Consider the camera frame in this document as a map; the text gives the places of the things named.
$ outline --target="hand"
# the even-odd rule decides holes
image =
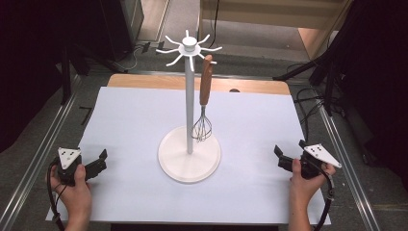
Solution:
[[[68,225],[65,230],[87,230],[91,212],[92,199],[89,185],[85,182],[86,171],[83,165],[78,165],[75,171],[75,187],[61,184],[56,174],[57,166],[51,168],[51,188],[60,194],[68,211]]]
[[[330,164],[323,163],[321,169],[329,175],[336,173],[334,167]],[[307,208],[310,199],[315,194],[315,192],[320,189],[320,187],[326,181],[324,175],[320,174],[312,179],[304,179],[301,175],[301,164],[300,161],[294,159],[292,162],[293,177],[291,178],[291,201],[295,200],[300,203],[303,207]]]
[[[329,175],[336,173],[332,165],[322,164],[321,169]],[[289,230],[311,230],[307,216],[307,206],[315,192],[324,184],[326,178],[321,174],[312,179],[304,179],[301,175],[301,164],[298,159],[292,162],[293,176],[290,188]]]

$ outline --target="whisk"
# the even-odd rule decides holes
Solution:
[[[207,55],[204,58],[203,71],[201,74],[201,84],[200,84],[200,105],[201,105],[201,116],[195,122],[191,130],[191,136],[197,141],[205,141],[211,136],[212,124],[210,119],[205,116],[205,108],[208,104],[208,99],[210,97],[211,89],[211,79],[213,76],[213,65],[211,61],[213,60],[212,55]]]

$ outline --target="black cable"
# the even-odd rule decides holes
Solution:
[[[60,159],[58,157],[54,158],[54,160],[51,162],[51,164],[48,167],[47,170],[47,190],[48,190],[48,196],[50,199],[50,204],[51,204],[51,211],[53,212],[54,216],[52,217],[52,220],[57,224],[58,228],[60,230],[65,230],[63,222],[60,219],[60,213],[57,211],[57,205],[54,201],[54,196],[52,194],[52,189],[51,189],[51,169],[54,165],[58,163]]]
[[[313,164],[312,162],[310,162],[307,159],[306,159],[306,162],[308,163],[308,165],[311,165],[312,167],[314,167],[314,168],[316,168],[316,169],[318,169],[320,171],[320,173],[326,178],[327,185],[328,185],[328,190],[327,190],[328,195],[327,195],[327,198],[326,198],[326,202],[324,204],[323,213],[321,214],[320,221],[319,221],[318,225],[314,229],[314,230],[318,231],[318,230],[320,230],[320,228],[323,226],[324,222],[326,221],[327,214],[329,213],[331,202],[334,200],[334,183],[333,183],[332,176],[329,175],[328,173],[326,173],[325,171],[323,171],[323,169],[321,169],[321,167],[316,166],[315,164]]]
[[[302,99],[295,99],[294,101],[293,101],[293,103],[298,103],[298,102],[303,102],[303,101],[308,101],[308,100],[311,100],[311,99],[323,99],[323,96],[314,96],[314,97],[310,97],[310,98],[302,98]]]
[[[318,104],[316,104],[310,111],[309,113],[300,120],[300,124],[304,123],[310,116],[316,114],[319,109],[323,106],[323,102],[320,101]]]
[[[63,192],[65,191],[65,189],[66,189],[67,186],[68,186],[68,185],[65,185],[64,188],[63,188],[63,190],[58,194],[57,200],[55,201],[55,206],[57,206],[58,201],[60,200],[60,197],[61,197],[61,195],[63,194]]]
[[[214,38],[213,38],[213,42],[211,42],[211,45],[208,48],[211,48],[213,46],[214,42],[216,41],[216,37],[217,37],[218,7],[219,7],[219,0],[217,1],[216,19],[214,20]]]
[[[300,112],[302,112],[302,114],[303,114],[303,118],[307,117],[307,114],[306,114],[306,111],[303,108],[302,104],[299,102],[299,95],[305,90],[312,90],[312,89],[302,89],[296,94],[296,100],[297,100],[297,102],[299,104]],[[309,123],[308,123],[307,119],[304,120],[304,123],[305,123],[305,141],[307,142],[308,139],[309,139]]]
[[[301,65],[301,64],[306,64],[306,63],[297,63],[297,64],[290,64],[290,65],[288,65],[288,67],[286,67],[286,73],[289,72],[289,68],[291,68],[292,66]]]

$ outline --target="floor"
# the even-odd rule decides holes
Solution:
[[[186,6],[183,2],[182,0],[170,1],[163,30],[156,41],[165,40],[164,36],[169,36],[176,41],[181,40],[186,33],[185,30],[195,31],[199,1],[190,1],[188,11],[185,11]],[[207,21],[205,24],[205,31],[210,35],[212,34],[211,23],[212,21]],[[215,45],[223,47],[216,55],[218,61],[216,75],[223,78],[263,79],[279,76],[298,64],[309,61],[295,28],[266,28],[254,25],[248,27],[248,25],[219,22]],[[182,64],[166,67],[166,64],[176,56],[156,55],[155,46],[157,42],[152,42],[153,48],[148,52],[135,53],[137,67],[129,72],[183,72]],[[165,42],[165,49],[173,47],[169,42]],[[125,66],[131,66],[134,63],[135,57],[132,55],[120,62]],[[0,172],[2,195],[0,209],[2,213],[5,211],[0,220],[2,230],[57,230],[55,224],[45,221],[49,202],[46,197],[44,172],[59,146],[75,147],[79,143],[86,128],[84,121],[87,121],[88,110],[84,108],[93,107],[99,88],[106,86],[112,75],[111,71],[92,60],[89,60],[89,65],[91,67],[89,76],[79,76],[74,79],[75,74],[72,73],[76,91],[71,104],[68,104],[69,108],[61,107],[62,93],[56,92],[30,122],[18,141],[8,150],[0,153],[0,167],[3,169]],[[301,73],[288,81],[293,99],[300,90],[310,87],[307,82],[310,71]],[[312,96],[314,96],[313,92],[307,92],[307,90],[302,95],[302,97]],[[315,101],[307,101],[304,107],[310,110],[315,105]],[[298,105],[295,106],[298,109],[299,118],[302,118]],[[62,119],[59,126],[55,125],[55,117]],[[408,192],[403,189],[399,178],[387,168],[365,165],[361,157],[361,147],[353,138],[346,118],[333,115],[333,121],[341,138],[345,157],[351,162],[352,168],[338,170],[336,174],[336,200],[330,210],[332,225],[325,226],[323,229],[407,230],[408,225],[405,220],[408,216]],[[331,153],[338,156],[339,146],[336,145],[336,138],[328,132],[326,122],[321,112],[309,118],[309,140],[321,142]],[[49,128],[55,128],[58,136],[47,133]],[[51,137],[51,142],[44,143],[44,137]],[[45,153],[42,158],[39,157],[41,152]],[[350,172],[357,177],[357,185],[347,176]],[[23,184],[24,179],[27,179],[27,184]],[[356,193],[354,188],[363,190],[369,207],[359,203],[361,194]],[[375,224],[375,222],[369,220],[368,223],[365,220],[362,214],[362,209],[365,208],[371,209],[365,212],[373,213],[377,225],[370,226],[370,223]],[[89,230],[110,230],[110,228],[110,224],[93,222]],[[287,226],[279,225],[279,230],[287,230]]]

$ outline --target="aluminum rail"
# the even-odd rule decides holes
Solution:
[[[371,208],[369,199],[367,198],[360,180],[358,179],[357,174],[354,170],[354,167],[350,159],[348,158],[347,151],[345,150],[342,139],[340,138],[333,117],[328,116],[323,107],[319,109],[319,112],[321,118],[323,119],[324,125],[327,128],[327,132],[329,134],[330,140],[333,143],[334,149],[342,163],[345,179],[350,186],[351,193],[353,194],[354,200],[356,202],[358,210],[360,211],[360,215],[363,219],[363,223],[365,224],[366,229],[379,231],[380,227]]]

